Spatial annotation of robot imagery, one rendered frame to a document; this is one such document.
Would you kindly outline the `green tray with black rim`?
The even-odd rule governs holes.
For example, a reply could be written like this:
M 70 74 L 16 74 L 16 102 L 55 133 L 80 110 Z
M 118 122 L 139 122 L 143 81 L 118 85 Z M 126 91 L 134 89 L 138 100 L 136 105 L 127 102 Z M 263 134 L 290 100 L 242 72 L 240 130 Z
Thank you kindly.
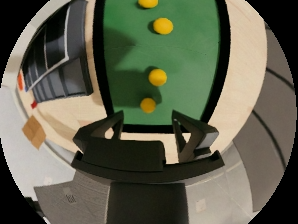
M 159 34 L 158 18 L 173 29 Z M 226 0 L 158 0 L 152 8 L 138 0 L 95 0 L 93 57 L 107 116 L 123 110 L 122 133 L 174 134 L 172 110 L 209 123 L 227 76 L 231 27 Z M 153 69 L 166 81 L 149 82 Z M 141 109 L 145 98 L 154 111 Z

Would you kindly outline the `yellow marble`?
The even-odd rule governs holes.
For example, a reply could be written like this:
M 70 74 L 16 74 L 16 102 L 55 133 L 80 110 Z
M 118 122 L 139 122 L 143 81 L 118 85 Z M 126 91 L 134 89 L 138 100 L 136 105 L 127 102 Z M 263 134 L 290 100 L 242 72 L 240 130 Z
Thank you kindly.
M 159 34 L 168 34 L 171 32 L 172 23 L 165 18 L 159 18 L 153 23 L 154 30 Z
M 154 69 L 149 74 L 149 81 L 155 86 L 161 86 L 166 81 L 166 74 L 161 69 Z
M 139 4 L 144 8 L 152 8 L 157 5 L 158 0 L 139 0 Z
M 145 98 L 141 102 L 141 109 L 146 113 L 154 111 L 155 107 L 155 101 L 151 98 Z

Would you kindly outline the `white curved cover panel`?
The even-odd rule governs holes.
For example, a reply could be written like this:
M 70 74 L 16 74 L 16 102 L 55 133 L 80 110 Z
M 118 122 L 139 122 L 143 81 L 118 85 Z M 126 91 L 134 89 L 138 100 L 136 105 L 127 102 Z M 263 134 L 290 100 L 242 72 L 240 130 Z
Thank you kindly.
M 26 91 L 32 90 L 37 104 L 90 96 L 94 91 L 85 43 L 88 3 L 88 0 L 48 1 L 18 38 L 8 59 L 1 86 L 15 90 L 18 73 L 22 69 Z

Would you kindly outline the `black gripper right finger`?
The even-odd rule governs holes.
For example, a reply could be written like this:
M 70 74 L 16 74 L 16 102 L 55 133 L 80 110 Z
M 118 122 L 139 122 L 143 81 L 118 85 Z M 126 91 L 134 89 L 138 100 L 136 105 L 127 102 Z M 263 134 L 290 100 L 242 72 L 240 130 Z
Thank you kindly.
M 186 116 L 176 110 L 172 110 L 171 119 L 178 163 L 185 162 L 196 150 L 210 148 L 220 134 L 216 127 Z M 190 132 L 188 142 L 186 142 L 178 122 Z

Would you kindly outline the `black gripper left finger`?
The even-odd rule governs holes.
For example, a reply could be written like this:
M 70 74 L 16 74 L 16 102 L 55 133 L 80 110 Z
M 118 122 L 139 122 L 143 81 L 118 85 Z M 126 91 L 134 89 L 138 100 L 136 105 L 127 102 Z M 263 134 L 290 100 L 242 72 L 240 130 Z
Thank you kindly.
M 112 139 L 121 139 L 123 123 L 124 123 L 124 113 L 123 110 L 120 110 L 110 116 L 87 124 L 83 127 L 80 127 L 76 133 L 91 135 L 94 137 L 105 137 L 105 133 L 115 124 L 116 128 L 112 135 Z

